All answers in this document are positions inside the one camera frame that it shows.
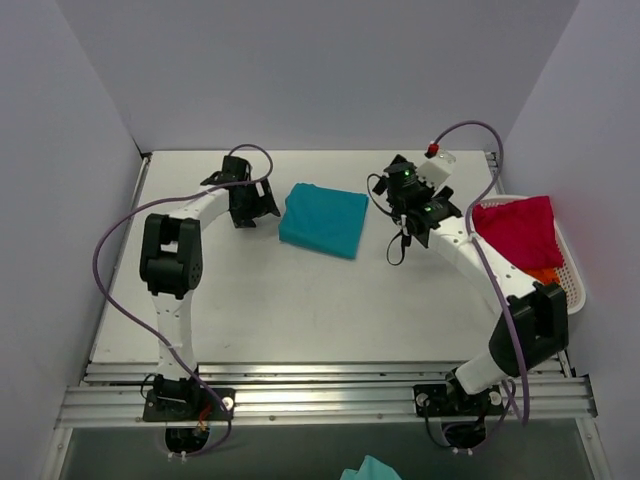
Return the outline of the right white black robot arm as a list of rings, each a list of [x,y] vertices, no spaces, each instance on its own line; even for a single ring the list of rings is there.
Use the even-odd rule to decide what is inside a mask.
[[[455,412],[469,411],[480,393],[543,363],[569,343],[568,301],[556,282],[544,285],[510,263],[467,227],[451,188],[435,181],[434,164],[416,167],[396,155],[372,193],[386,195],[385,215],[398,226],[401,247],[413,241],[449,262],[496,315],[487,347],[457,367],[444,388]]]

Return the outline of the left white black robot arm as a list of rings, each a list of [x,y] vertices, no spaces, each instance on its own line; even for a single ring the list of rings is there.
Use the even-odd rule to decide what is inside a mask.
[[[144,223],[140,278],[156,312],[159,371],[153,381],[154,403],[179,419],[190,419],[205,403],[197,370],[191,312],[203,271],[202,233],[228,214],[237,229],[254,228],[258,218],[281,215],[269,181],[251,178],[250,162],[234,153],[203,180],[197,195],[167,214],[150,214]]]

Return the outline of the teal t shirt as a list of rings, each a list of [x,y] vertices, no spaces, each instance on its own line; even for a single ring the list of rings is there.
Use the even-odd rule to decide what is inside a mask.
[[[283,243],[355,260],[368,210],[363,193],[297,183],[285,199],[278,227]]]

